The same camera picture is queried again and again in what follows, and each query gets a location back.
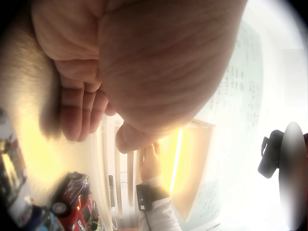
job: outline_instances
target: toy car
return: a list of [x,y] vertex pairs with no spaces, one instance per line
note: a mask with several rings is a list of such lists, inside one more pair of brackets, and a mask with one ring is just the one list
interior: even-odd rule
[[31,219],[26,224],[27,231],[64,231],[64,228],[57,217],[46,207],[34,205]]
[[95,216],[88,176],[69,173],[64,189],[51,207],[65,230],[88,231]]

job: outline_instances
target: cable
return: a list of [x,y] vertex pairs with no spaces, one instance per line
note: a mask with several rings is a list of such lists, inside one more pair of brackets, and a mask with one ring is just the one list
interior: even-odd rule
[[152,231],[146,211],[144,211],[144,216],[145,216],[145,219],[147,220],[149,231]]
[[118,230],[118,222],[116,221],[116,218],[113,216],[113,213],[111,214],[111,223],[112,223],[112,227],[114,230]]
[[111,220],[111,222],[112,222],[112,227],[113,227],[114,230],[118,230],[118,222],[116,222],[116,218],[115,218],[114,216],[112,216],[111,219],[112,219],[112,218],[115,220],[115,224],[116,224],[116,227],[115,227],[115,226],[113,225],[113,221]]

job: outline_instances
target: paper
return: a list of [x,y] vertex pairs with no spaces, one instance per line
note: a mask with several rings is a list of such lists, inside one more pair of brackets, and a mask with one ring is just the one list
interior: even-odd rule
[[205,179],[183,231],[219,216],[225,198],[237,193],[247,148],[256,131],[262,102],[263,61],[259,35],[242,22],[218,89],[195,117],[216,125]]

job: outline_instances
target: palm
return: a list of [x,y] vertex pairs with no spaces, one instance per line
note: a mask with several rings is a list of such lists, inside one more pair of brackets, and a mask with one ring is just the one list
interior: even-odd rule
[[116,111],[127,153],[188,123],[219,85],[245,1],[33,1],[38,42],[60,73],[65,136],[82,141]]

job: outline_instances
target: white wall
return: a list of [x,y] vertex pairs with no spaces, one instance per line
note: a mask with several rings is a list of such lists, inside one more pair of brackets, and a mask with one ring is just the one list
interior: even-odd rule
[[[235,172],[240,169],[241,176],[232,187],[221,192],[224,207],[221,225],[215,230],[288,230],[280,206],[278,170],[271,179],[266,179],[257,168],[264,136],[275,129],[284,131],[291,121],[296,121],[303,133],[308,132],[307,46],[303,45],[292,12],[278,1],[248,1],[243,21],[261,37],[263,99],[255,137],[246,138],[253,143],[244,153],[245,164],[240,161],[241,147],[238,152],[229,153],[231,158],[239,160],[239,164],[232,162],[232,168]],[[226,139],[236,140],[237,133],[234,130]],[[229,161],[219,161],[222,168],[230,168]],[[230,171],[228,177],[232,178],[232,174]]]

